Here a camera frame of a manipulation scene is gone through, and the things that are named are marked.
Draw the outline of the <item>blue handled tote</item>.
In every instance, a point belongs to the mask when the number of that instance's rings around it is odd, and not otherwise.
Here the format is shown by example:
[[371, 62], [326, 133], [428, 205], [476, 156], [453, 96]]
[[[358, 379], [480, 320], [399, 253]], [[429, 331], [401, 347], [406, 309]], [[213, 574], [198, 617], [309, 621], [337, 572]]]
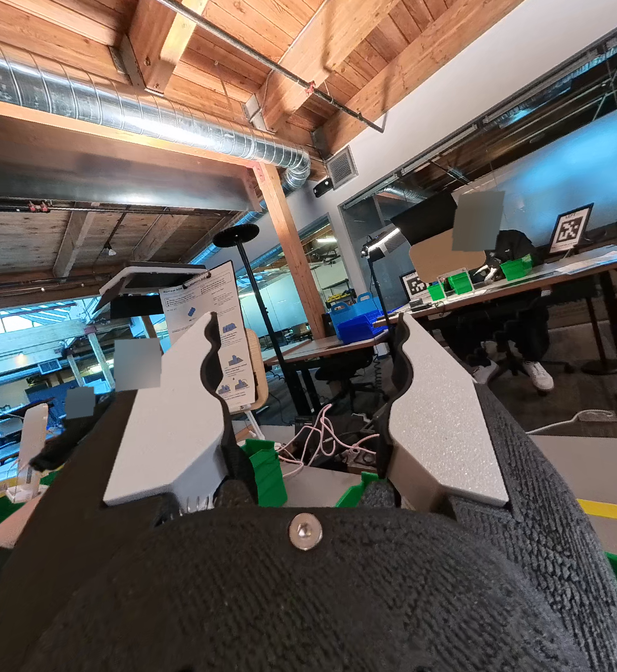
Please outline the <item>blue handled tote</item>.
[[374, 315], [374, 319], [377, 319], [383, 315], [383, 310], [380, 299], [371, 292], [365, 292], [357, 296], [354, 304], [349, 305], [343, 301], [333, 303], [329, 314], [335, 330], [338, 331], [345, 322], [363, 315]]

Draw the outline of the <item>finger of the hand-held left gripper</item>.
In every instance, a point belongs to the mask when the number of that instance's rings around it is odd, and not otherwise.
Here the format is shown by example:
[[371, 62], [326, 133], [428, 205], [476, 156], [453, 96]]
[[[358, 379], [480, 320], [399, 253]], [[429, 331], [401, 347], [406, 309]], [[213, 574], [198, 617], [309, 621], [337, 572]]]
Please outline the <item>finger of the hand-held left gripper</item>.
[[30, 461], [44, 449], [48, 418], [49, 406], [46, 403], [31, 407], [25, 413], [16, 480], [6, 491], [11, 503], [27, 503], [38, 496], [43, 473], [32, 467]]

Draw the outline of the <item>white tilted monitor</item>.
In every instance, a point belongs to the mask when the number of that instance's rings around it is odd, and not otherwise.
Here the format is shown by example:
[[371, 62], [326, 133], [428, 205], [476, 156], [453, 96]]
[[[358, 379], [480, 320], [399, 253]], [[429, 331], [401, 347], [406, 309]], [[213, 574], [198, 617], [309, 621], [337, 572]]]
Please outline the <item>white tilted monitor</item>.
[[210, 274], [204, 265], [129, 262], [100, 288], [94, 316], [110, 312], [117, 320], [161, 315], [161, 290], [183, 286], [203, 274]]

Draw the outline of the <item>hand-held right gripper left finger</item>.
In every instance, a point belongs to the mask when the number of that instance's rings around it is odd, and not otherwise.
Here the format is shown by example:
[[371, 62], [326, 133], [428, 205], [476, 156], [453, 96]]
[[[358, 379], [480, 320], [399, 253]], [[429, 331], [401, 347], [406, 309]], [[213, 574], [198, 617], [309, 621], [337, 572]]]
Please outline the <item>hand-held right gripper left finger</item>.
[[222, 380], [216, 313], [205, 313], [162, 357], [161, 383], [136, 392], [103, 501], [171, 495], [207, 507], [226, 479], [246, 483]]

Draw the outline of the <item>wall vent grille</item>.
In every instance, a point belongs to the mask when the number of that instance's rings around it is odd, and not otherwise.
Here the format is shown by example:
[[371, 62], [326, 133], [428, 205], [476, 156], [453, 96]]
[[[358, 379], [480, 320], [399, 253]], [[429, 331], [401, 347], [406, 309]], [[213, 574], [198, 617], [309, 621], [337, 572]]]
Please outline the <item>wall vent grille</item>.
[[349, 145], [327, 159], [325, 165], [334, 190], [339, 189], [358, 176], [358, 170]]

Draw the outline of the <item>black sprinkler pipe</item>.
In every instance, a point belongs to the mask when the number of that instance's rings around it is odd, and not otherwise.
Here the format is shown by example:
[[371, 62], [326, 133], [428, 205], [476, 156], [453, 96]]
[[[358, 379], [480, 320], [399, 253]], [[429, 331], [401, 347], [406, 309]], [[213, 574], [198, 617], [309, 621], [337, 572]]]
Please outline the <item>black sprinkler pipe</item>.
[[268, 67], [270, 71], [280, 74], [282, 77], [285, 77], [293, 84], [298, 85], [300, 88], [304, 89], [306, 93], [306, 98], [315, 95], [321, 100], [323, 100], [325, 103], [332, 105], [338, 111], [347, 114], [348, 116], [356, 119], [358, 122], [362, 122], [369, 128], [372, 128], [380, 133], [384, 132], [384, 129], [381, 126], [364, 118], [361, 112], [355, 112], [351, 108], [339, 103], [338, 100], [335, 99], [334, 97], [322, 92], [319, 89], [319, 86], [317, 86], [314, 81], [307, 81], [302, 79], [295, 73], [287, 70], [287, 68], [283, 67], [281, 64], [274, 62], [266, 55], [248, 46], [245, 42], [242, 42], [236, 37], [230, 35], [229, 33], [224, 31], [223, 29], [221, 29], [208, 19], [204, 18], [202, 15], [197, 14], [193, 9], [188, 8], [185, 4], [178, 3], [177, 1], [159, 1], [159, 3], [164, 7], [167, 7], [168, 9], [172, 10], [177, 15], [182, 16], [188, 21], [195, 23], [197, 26], [200, 26], [201, 28], [215, 35], [216, 37], [223, 40], [227, 44], [233, 46], [234, 48], [237, 48], [238, 50], [245, 53], [249, 57], [255, 59], [259, 63], [262, 63], [264, 66]]

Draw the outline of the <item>white paper sheets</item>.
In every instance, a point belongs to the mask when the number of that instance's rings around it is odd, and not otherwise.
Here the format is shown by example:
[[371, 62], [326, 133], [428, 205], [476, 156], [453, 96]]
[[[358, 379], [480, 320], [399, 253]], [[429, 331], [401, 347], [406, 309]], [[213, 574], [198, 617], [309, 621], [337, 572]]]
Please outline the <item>white paper sheets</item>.
[[558, 262], [554, 273], [570, 275], [583, 272], [590, 268], [617, 263], [617, 245], [607, 245], [590, 251], [585, 251]]

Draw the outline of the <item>silver air duct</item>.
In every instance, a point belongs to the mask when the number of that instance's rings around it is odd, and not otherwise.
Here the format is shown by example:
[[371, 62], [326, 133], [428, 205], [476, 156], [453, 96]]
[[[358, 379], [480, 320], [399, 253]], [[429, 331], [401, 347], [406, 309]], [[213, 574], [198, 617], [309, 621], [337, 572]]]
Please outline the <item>silver air duct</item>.
[[220, 161], [275, 166], [289, 189], [304, 186], [311, 156], [302, 145], [0, 42], [0, 104], [29, 113], [134, 134]]

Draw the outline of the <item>blue plastic bin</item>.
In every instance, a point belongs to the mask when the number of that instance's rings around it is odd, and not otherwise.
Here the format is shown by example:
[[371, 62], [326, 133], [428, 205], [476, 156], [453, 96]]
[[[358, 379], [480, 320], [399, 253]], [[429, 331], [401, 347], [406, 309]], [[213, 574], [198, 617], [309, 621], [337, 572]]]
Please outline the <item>blue plastic bin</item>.
[[382, 314], [376, 311], [350, 317], [335, 324], [337, 336], [345, 345], [373, 339], [387, 328], [386, 323], [379, 327], [374, 326], [381, 317]]

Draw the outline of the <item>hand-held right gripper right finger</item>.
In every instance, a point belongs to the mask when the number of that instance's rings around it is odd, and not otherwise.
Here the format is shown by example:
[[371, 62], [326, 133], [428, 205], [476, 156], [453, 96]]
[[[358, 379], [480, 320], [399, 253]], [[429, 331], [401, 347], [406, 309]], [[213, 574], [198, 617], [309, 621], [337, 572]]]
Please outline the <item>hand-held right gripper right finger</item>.
[[448, 495], [505, 507], [476, 382], [416, 319], [400, 316], [396, 336], [396, 395], [379, 430], [386, 478], [412, 509], [437, 509]]

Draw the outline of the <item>studio light on stand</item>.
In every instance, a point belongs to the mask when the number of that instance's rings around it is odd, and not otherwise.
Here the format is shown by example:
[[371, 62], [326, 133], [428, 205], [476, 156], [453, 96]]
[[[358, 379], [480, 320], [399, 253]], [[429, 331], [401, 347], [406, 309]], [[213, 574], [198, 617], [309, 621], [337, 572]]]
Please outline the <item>studio light on stand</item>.
[[374, 270], [374, 263], [389, 256], [395, 249], [397, 249], [397, 247], [399, 247], [403, 242], [403, 239], [404, 236], [400, 229], [397, 226], [392, 225], [390, 228], [381, 231], [380, 234], [374, 238], [367, 237], [360, 252], [360, 257], [366, 260], [370, 270], [371, 281], [373, 281], [376, 295], [380, 300], [386, 327], [391, 327], [391, 323], [380, 288], [380, 283]]

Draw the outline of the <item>wooden support post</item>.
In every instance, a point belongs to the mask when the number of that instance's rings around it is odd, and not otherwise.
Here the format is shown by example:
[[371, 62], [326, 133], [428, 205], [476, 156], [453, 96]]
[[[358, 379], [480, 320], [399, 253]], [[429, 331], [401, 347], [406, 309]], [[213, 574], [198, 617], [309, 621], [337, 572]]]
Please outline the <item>wooden support post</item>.
[[286, 257], [313, 339], [321, 340], [326, 337], [322, 320], [324, 307], [290, 212], [278, 170], [271, 164], [255, 163], [254, 173]]

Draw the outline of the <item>wooden office desk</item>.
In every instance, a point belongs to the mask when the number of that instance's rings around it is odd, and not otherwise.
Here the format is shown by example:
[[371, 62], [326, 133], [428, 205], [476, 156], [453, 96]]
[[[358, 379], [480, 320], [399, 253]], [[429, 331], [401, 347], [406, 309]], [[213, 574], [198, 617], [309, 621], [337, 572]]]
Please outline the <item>wooden office desk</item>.
[[[288, 366], [293, 367], [299, 377], [299, 380], [304, 388], [306, 397], [309, 400], [311, 408], [317, 414], [319, 410], [323, 407], [321, 403], [321, 397], [319, 396], [315, 386], [314, 378], [311, 375], [312, 370], [317, 370], [321, 365], [321, 360], [323, 357], [331, 357], [338, 353], [350, 351], [354, 349], [363, 349], [372, 347], [375, 349], [376, 346], [383, 343], [388, 343], [390, 339], [388, 329], [385, 329], [375, 338], [367, 341], [360, 341], [352, 343], [350, 345], [345, 345], [337, 336], [326, 337], [320, 340], [304, 341], [298, 345], [294, 345], [282, 351], [285, 362]], [[275, 365], [278, 365], [278, 360], [276, 355], [265, 355], [263, 354], [263, 363], [267, 368], [271, 368]], [[378, 389], [377, 397], [387, 401], [389, 399], [388, 395], [382, 388], [381, 383], [375, 384]]]

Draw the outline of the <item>black office chair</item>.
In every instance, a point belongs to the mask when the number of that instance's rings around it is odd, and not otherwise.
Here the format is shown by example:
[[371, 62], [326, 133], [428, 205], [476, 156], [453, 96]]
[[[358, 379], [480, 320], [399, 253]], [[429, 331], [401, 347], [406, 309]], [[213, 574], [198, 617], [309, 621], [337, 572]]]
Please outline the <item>black office chair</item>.
[[339, 390], [330, 402], [349, 399], [352, 406], [357, 391], [374, 392], [378, 394], [378, 389], [373, 383], [354, 383], [352, 379], [359, 370], [369, 367], [374, 360], [374, 349], [363, 348], [341, 352], [331, 357], [323, 357], [321, 365], [316, 370], [314, 377], [317, 381], [327, 382], [329, 385], [338, 383]]

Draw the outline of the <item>tan rounded panel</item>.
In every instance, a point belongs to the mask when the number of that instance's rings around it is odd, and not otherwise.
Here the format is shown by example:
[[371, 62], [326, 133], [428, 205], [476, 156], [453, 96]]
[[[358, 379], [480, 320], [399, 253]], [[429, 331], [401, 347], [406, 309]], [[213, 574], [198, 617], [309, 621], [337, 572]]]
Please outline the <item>tan rounded panel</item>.
[[486, 262], [484, 251], [454, 251], [453, 230], [415, 243], [409, 255], [418, 278], [432, 283], [462, 270], [478, 269]]

